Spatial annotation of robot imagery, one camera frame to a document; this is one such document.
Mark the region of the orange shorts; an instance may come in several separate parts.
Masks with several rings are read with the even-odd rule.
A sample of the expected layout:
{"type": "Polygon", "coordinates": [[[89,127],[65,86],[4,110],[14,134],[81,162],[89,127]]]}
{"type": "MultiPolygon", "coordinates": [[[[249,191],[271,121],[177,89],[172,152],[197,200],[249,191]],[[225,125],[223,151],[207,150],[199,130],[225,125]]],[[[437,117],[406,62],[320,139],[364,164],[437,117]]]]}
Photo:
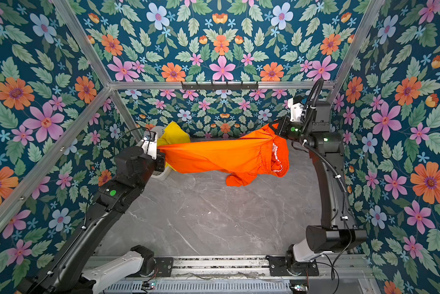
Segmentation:
{"type": "Polygon", "coordinates": [[[235,140],[203,141],[160,146],[166,162],[179,173],[220,171],[226,185],[251,184],[258,175],[282,178],[290,168],[286,140],[268,126],[235,140]]]}

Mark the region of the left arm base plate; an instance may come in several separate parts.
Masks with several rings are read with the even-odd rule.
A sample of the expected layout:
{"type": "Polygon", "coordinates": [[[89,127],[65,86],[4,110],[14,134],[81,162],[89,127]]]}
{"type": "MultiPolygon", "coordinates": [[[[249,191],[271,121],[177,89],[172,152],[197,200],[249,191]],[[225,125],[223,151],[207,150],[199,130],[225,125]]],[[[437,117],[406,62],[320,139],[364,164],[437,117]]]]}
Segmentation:
{"type": "Polygon", "coordinates": [[[173,257],[155,257],[152,270],[145,273],[143,270],[130,275],[131,278],[169,278],[173,270],[173,257]]]}

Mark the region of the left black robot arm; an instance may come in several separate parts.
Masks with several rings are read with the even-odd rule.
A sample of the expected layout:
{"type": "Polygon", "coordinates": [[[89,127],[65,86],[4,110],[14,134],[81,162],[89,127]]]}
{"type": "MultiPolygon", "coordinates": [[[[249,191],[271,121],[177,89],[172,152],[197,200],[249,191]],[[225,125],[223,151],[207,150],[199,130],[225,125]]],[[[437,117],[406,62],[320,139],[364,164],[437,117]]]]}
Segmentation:
{"type": "Polygon", "coordinates": [[[166,165],[164,153],[143,147],[125,148],[115,163],[115,177],[99,188],[82,226],[36,276],[19,283],[19,294],[99,294],[127,276],[155,274],[154,253],[141,245],[102,267],[84,270],[108,231],[142,194],[152,174],[164,171],[166,165]]]}

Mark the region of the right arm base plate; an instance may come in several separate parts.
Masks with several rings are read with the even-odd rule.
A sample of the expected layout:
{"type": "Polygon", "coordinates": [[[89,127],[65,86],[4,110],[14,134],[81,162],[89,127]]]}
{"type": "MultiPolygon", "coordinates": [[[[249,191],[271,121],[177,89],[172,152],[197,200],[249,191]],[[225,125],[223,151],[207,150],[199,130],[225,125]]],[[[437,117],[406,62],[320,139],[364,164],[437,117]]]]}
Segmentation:
{"type": "Polygon", "coordinates": [[[297,262],[292,257],[266,256],[270,275],[274,277],[316,277],[319,268],[316,262],[297,262]]]}

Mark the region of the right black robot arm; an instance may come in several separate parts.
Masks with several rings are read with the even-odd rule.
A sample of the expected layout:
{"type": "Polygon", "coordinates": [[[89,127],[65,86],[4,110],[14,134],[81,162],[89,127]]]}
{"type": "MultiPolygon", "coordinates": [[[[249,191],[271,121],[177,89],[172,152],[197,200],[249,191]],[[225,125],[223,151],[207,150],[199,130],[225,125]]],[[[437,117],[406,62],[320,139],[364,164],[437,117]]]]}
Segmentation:
{"type": "Polygon", "coordinates": [[[293,276],[318,273],[316,259],[322,254],[342,256],[367,240],[359,229],[349,204],[344,178],[344,142],[330,130],[330,104],[294,99],[287,102],[291,114],[278,120],[274,133],[308,152],[319,183],[321,218],[319,225],[309,225],[306,237],[286,252],[287,272],[293,276]]]}

